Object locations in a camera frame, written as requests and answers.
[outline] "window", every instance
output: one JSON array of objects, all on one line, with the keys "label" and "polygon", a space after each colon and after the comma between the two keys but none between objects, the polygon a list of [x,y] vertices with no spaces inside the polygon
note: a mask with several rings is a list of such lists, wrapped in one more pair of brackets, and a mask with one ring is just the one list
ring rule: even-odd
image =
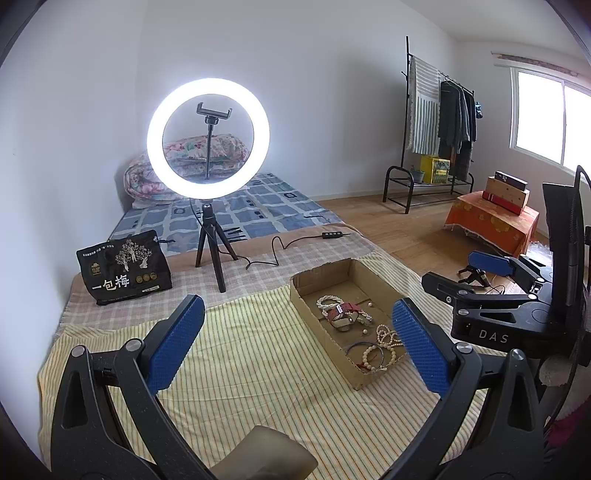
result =
[{"label": "window", "polygon": [[591,167],[591,92],[556,77],[511,70],[511,147],[571,171]]}]

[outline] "black box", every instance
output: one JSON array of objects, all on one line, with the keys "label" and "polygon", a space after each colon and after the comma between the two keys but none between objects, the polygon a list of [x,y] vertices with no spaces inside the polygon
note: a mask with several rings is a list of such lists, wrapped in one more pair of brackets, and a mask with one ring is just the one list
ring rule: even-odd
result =
[{"label": "black box", "polygon": [[517,177],[512,177],[511,175],[507,175],[506,173],[503,173],[501,171],[495,172],[495,178],[503,183],[506,183],[507,185],[515,187],[516,189],[520,189],[522,192],[524,192],[527,188],[526,181],[518,179]]}]

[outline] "blue gripper pad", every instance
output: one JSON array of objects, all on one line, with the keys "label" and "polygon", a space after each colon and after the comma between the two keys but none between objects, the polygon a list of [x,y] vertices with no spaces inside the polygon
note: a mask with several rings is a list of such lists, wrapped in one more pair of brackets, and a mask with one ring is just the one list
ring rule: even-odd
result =
[{"label": "blue gripper pad", "polygon": [[167,389],[205,321],[205,304],[197,295],[186,298],[168,320],[164,339],[148,360],[146,385],[152,395]]},{"label": "blue gripper pad", "polygon": [[485,272],[499,275],[500,277],[513,275],[514,272],[513,266],[506,258],[479,251],[473,251],[468,255],[468,264]]},{"label": "blue gripper pad", "polygon": [[392,310],[392,326],[417,367],[427,388],[444,397],[450,387],[450,365],[428,331],[430,322],[410,299],[398,300]]}]

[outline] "white wall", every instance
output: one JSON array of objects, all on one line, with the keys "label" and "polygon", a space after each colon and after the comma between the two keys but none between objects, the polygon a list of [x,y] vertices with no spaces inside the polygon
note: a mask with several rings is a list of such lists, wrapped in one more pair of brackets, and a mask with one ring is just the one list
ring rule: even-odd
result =
[{"label": "white wall", "polygon": [[[495,67],[491,51],[536,60],[549,61],[591,77],[591,66],[552,50],[522,44],[465,42],[459,45],[460,80],[474,89],[476,100],[483,105],[484,118],[478,120],[478,141],[473,151],[474,163],[470,172],[476,179],[476,188],[482,190],[486,178],[502,170],[529,182],[528,205],[540,212],[538,228],[547,234],[542,182],[573,184],[574,174],[560,166],[538,160],[530,155],[509,148],[511,140],[512,91],[511,72],[506,67]],[[591,215],[591,194],[581,187],[583,206]]]},{"label": "white wall", "polygon": [[37,372],[79,271],[123,208],[115,174],[138,148],[141,0],[51,0],[0,67],[0,400],[38,452]]},{"label": "white wall", "polygon": [[[262,169],[309,196],[383,188],[400,160],[405,35],[413,53],[453,74],[456,42],[397,0],[148,0],[140,42],[137,111],[147,130],[159,102],[201,77],[234,80],[267,111],[271,145]],[[205,134],[195,99],[166,139]],[[206,107],[233,107],[225,100]],[[216,132],[252,142],[240,107]]]}]

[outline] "ceiling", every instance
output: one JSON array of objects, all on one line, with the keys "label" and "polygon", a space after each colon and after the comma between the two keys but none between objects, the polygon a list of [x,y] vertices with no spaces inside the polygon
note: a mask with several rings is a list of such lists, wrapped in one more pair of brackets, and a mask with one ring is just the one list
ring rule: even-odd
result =
[{"label": "ceiling", "polygon": [[460,41],[508,41],[585,58],[545,0],[401,0]]}]

